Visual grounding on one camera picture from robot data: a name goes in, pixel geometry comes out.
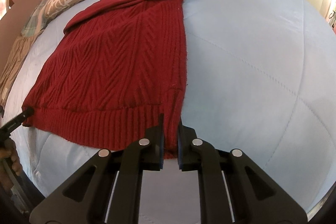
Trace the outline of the person's left hand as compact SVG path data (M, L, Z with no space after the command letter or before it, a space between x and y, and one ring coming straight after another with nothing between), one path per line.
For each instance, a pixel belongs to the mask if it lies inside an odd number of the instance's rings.
M2 159L10 159L9 167L15 172L17 176L21 175L23 170L15 142L12 139L7 139L4 142L4 146L1 147L1 160ZM6 172L3 164L1 163L1 185L3 186L6 192L9 192L13 187L13 183Z

